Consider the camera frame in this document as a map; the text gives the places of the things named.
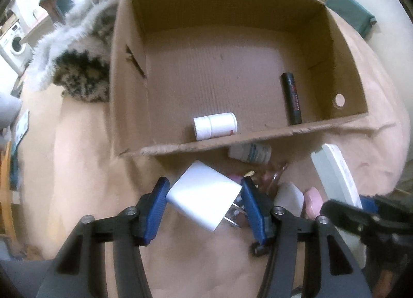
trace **black cylindrical object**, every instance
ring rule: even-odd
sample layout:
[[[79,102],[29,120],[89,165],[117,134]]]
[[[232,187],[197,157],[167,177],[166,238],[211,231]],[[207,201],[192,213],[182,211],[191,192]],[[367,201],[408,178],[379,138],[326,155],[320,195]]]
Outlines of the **black cylindrical object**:
[[[294,81],[294,75],[292,73],[285,72],[281,76],[281,81],[284,89],[285,101],[287,103],[290,124],[300,124],[302,123],[301,110],[300,102],[298,100],[297,87]]]

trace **washing machine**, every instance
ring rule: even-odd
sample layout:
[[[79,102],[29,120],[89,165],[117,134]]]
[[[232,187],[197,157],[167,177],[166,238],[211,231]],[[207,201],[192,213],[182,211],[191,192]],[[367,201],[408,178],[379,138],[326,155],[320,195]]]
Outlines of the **washing machine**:
[[[0,55],[21,76],[32,58],[32,49],[29,44],[20,45],[24,37],[19,22],[14,23],[0,37]]]

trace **round hole in box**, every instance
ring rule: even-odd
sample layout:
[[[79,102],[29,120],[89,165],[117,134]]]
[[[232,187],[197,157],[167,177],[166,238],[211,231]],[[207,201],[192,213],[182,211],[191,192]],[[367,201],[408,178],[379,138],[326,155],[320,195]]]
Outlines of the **round hole in box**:
[[[344,96],[340,93],[338,93],[335,98],[334,98],[334,105],[336,108],[342,108],[344,107],[344,104],[346,103],[346,99]]]

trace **washing machine door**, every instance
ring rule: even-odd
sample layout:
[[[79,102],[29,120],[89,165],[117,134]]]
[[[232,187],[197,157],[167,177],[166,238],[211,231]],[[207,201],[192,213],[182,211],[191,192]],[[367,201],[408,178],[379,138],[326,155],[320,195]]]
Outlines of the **washing machine door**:
[[[11,52],[15,56],[22,55],[27,47],[26,44],[20,45],[21,37],[19,35],[16,35],[13,37],[12,42],[11,42]]]

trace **pink object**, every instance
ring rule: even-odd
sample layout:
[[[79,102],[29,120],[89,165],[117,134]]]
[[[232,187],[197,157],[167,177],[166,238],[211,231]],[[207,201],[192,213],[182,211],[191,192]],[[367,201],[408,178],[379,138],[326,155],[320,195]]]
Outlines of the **pink object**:
[[[306,204],[306,214],[311,220],[315,220],[320,215],[321,206],[323,206],[323,199],[319,191],[312,187],[304,193],[304,202]]]
[[[241,184],[242,176],[238,176],[237,174],[230,174],[230,175],[228,176],[228,178],[229,178],[230,180],[232,180],[233,182],[236,182],[237,184]]]

